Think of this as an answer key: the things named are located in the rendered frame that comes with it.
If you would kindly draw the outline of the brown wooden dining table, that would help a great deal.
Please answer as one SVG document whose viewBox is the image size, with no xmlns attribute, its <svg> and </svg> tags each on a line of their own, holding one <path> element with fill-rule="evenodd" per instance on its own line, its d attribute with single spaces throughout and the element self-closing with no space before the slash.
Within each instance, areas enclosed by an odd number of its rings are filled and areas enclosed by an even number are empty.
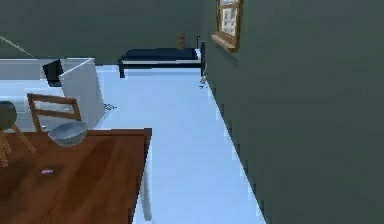
<svg viewBox="0 0 384 224">
<path fill-rule="evenodd" d="M 29 132 L 15 134 L 0 164 L 0 224 L 132 224 L 152 130 L 90 130 L 72 148 Z M 53 174 L 41 175 L 45 169 Z"/>
</svg>

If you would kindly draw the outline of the dark blue bed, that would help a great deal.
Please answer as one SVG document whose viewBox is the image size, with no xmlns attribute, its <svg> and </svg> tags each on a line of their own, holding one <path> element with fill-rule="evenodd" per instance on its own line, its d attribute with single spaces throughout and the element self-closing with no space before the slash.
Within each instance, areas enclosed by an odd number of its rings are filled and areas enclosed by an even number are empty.
<svg viewBox="0 0 384 224">
<path fill-rule="evenodd" d="M 129 49 L 118 60 L 119 75 L 125 77 L 125 69 L 151 68 L 199 68 L 205 70 L 206 42 L 197 37 L 196 48 Z"/>
</svg>

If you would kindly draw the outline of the wooden framed window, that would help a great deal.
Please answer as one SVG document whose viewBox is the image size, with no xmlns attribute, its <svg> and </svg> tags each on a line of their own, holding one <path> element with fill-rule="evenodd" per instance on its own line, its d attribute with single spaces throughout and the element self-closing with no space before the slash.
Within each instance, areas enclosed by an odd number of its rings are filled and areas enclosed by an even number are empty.
<svg viewBox="0 0 384 224">
<path fill-rule="evenodd" d="M 216 30 L 211 39 L 229 53 L 240 48 L 243 0 L 216 0 Z"/>
</svg>

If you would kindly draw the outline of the grey bowl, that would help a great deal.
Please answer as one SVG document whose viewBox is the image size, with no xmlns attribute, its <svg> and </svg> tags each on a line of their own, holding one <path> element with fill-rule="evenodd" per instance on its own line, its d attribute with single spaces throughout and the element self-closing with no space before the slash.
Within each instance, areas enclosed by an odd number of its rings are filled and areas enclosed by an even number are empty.
<svg viewBox="0 0 384 224">
<path fill-rule="evenodd" d="M 87 131 L 85 122 L 73 121 L 58 125 L 48 132 L 48 136 L 60 146 L 73 147 L 85 139 Z"/>
</svg>

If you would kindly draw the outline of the brown wooden chair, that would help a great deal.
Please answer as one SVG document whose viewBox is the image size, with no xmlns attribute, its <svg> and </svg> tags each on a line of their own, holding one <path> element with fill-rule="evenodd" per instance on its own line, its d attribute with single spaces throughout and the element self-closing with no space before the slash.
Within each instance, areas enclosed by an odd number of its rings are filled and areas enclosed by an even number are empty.
<svg viewBox="0 0 384 224">
<path fill-rule="evenodd" d="M 40 120 L 39 120 L 39 115 L 48 116 L 48 117 L 66 118 L 66 119 L 72 119 L 76 121 L 82 120 L 76 98 L 67 98 L 67 97 L 61 97 L 61 96 L 42 95 L 42 94 L 34 94 L 34 93 L 28 93 L 27 98 L 28 98 L 28 103 L 31 111 L 32 121 L 37 132 L 43 131 Z M 36 101 L 70 105 L 72 107 L 72 112 L 61 112 L 61 111 L 54 111 L 54 110 L 48 110 L 48 109 L 38 109 L 35 104 Z"/>
</svg>

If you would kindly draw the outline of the dark grey round chair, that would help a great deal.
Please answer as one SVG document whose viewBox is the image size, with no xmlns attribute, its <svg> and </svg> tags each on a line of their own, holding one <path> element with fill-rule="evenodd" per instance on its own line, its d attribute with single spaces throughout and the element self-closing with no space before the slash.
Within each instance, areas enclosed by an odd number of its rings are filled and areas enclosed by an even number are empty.
<svg viewBox="0 0 384 224">
<path fill-rule="evenodd" d="M 11 101 L 0 101 L 0 163 L 3 167 L 8 166 L 7 155 L 11 152 L 5 131 L 12 129 L 16 136 L 24 143 L 27 149 L 34 153 L 36 149 L 16 125 L 16 107 Z"/>
</svg>

